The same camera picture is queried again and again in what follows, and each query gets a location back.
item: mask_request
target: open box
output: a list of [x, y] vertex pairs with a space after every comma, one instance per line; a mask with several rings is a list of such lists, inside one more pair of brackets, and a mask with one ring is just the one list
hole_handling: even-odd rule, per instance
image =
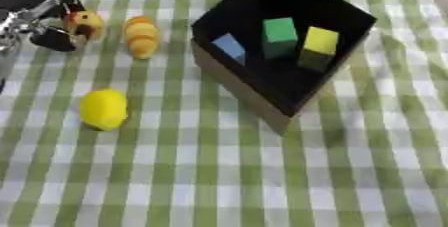
[[[266, 60], [263, 20], [291, 17], [299, 35], [297, 55]], [[344, 0], [222, 0], [193, 24], [195, 61], [279, 134], [341, 67], [367, 36], [376, 19]], [[339, 32], [325, 72], [300, 68], [297, 57], [310, 26]], [[231, 33], [245, 48], [241, 65], [212, 41]]]

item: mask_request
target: gingham cloth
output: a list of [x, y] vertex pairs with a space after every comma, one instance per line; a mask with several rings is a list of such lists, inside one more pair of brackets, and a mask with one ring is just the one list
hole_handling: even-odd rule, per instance
[[[448, 28], [433, 0], [348, 0], [378, 17], [280, 138], [194, 64], [190, 25], [219, 0], [83, 0], [105, 35], [67, 56], [25, 43], [0, 96], [1, 226], [448, 226]], [[126, 18], [160, 51], [134, 61]], [[129, 98], [118, 130], [79, 99]]]

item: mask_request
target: yellow cube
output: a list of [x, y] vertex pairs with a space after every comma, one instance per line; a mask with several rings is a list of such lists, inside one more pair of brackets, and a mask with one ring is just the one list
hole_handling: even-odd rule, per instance
[[324, 71], [336, 54], [339, 33], [317, 27], [310, 27], [300, 54], [300, 67]]

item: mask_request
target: blue cube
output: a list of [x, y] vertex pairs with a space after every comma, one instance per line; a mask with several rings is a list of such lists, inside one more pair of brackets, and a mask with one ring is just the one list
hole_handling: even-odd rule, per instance
[[232, 36], [232, 34], [227, 33], [216, 40], [213, 41], [217, 47], [224, 51], [227, 55], [238, 61], [240, 64], [244, 65], [246, 51], [241, 46], [240, 43]]

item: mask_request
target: orange striped egg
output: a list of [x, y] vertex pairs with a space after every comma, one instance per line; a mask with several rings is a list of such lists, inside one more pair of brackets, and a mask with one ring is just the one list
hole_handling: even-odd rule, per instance
[[138, 59], [151, 57], [160, 44], [159, 29], [154, 21], [146, 16], [136, 16], [127, 20], [124, 34], [129, 50]]

